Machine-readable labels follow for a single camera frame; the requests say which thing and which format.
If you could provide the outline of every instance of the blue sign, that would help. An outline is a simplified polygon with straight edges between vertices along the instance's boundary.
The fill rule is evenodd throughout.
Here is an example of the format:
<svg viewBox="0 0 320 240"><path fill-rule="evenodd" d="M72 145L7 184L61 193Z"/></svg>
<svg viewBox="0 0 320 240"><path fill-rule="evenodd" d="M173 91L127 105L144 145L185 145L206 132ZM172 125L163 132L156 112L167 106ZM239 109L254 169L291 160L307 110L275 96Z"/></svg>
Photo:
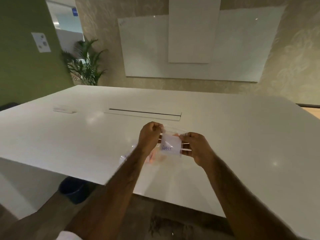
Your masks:
<svg viewBox="0 0 320 240"><path fill-rule="evenodd" d="M75 7L72 8L72 13L75 17L78 16L78 12L77 12L77 9Z"/></svg>

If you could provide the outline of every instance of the trash bin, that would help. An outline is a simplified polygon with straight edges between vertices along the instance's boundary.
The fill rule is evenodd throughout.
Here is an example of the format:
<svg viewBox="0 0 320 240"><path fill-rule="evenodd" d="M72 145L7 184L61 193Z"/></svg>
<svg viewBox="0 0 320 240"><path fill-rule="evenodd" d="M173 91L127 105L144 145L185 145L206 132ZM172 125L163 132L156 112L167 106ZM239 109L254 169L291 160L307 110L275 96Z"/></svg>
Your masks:
<svg viewBox="0 0 320 240"><path fill-rule="evenodd" d="M90 195L88 182L75 177L66 177L59 185L59 192L75 205L84 202Z"/></svg>

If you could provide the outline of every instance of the floral wallpaper pattern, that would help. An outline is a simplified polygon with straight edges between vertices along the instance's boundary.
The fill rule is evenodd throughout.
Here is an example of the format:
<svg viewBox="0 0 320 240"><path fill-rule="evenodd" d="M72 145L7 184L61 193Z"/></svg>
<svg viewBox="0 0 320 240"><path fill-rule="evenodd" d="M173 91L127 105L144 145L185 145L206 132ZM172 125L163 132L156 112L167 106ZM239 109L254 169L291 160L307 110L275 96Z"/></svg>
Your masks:
<svg viewBox="0 0 320 240"><path fill-rule="evenodd" d="M117 18L168 14L169 0L75 0L87 39L97 38L103 86L283 96L320 105L320 0L221 0L221 10L286 5L261 80L126 77Z"/></svg>

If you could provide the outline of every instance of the white sleeve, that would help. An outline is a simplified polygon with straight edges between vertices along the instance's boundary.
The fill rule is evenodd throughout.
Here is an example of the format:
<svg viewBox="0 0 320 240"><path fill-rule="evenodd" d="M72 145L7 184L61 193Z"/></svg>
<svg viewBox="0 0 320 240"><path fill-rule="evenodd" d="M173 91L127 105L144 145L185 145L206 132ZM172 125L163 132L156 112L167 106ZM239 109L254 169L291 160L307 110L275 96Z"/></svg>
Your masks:
<svg viewBox="0 0 320 240"><path fill-rule="evenodd" d="M62 231L57 240L82 240L81 238L79 238L76 234L74 234L73 232L66 232L66 231Z"/></svg>

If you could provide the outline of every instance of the human arm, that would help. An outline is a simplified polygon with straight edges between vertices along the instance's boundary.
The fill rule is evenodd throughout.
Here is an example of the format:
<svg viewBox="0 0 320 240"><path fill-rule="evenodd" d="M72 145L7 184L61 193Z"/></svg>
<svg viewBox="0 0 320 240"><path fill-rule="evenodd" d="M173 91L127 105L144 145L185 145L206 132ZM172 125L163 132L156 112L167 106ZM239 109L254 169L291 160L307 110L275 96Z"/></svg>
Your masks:
<svg viewBox="0 0 320 240"><path fill-rule="evenodd" d="M226 218L239 240L296 240L297 236L261 203L211 149L203 135L181 135L181 153L194 158L208 176Z"/></svg>
<svg viewBox="0 0 320 240"><path fill-rule="evenodd" d="M146 157L159 142L163 125L150 122L139 135L137 147L102 189L72 219L65 231L77 234L83 240L113 240L129 204L134 187Z"/></svg>

